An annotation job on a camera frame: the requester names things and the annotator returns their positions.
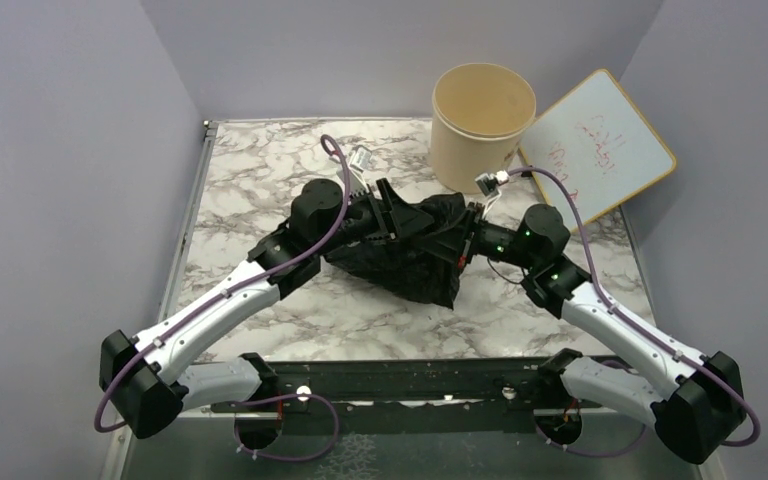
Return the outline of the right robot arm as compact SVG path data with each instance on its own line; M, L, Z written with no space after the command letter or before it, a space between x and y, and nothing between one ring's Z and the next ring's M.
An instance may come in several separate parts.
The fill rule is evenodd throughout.
M415 240L422 250L462 268L473 256L520 267L531 302L587 332L630 367L611 369L581 354L561 354L537 380L539 398L560 407L596 402L653 429L676 456L702 464L747 417L740 369L724 352L706 355L623 307L594 274L564 253L570 239L558 210L530 206L516 230L480 219L470 205L450 226Z

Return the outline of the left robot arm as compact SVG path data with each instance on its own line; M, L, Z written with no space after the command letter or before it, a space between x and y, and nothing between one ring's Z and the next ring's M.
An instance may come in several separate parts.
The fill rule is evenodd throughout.
M374 194L348 194L335 181L313 180L291 202L289 216L249 251L228 278L167 320L133 337L120 330L101 343L102 400L94 418L113 405L120 427L139 439L169 426L194 398L182 375L209 346L248 317L285 299L320 272L321 258L355 242L412 239L434 218L404 201L385 179Z

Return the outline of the beige round trash bin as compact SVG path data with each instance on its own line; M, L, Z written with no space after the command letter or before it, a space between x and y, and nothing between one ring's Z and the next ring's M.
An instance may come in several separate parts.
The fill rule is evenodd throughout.
M432 93L428 162L446 188L475 194L475 178L505 170L524 131L534 122L537 100L518 73L491 63L446 71Z

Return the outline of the black plastic trash bag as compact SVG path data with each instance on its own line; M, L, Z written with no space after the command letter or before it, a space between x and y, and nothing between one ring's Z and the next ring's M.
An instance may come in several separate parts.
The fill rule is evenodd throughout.
M400 243L343 246L325 255L337 269L420 304L454 308L460 271L428 252Z

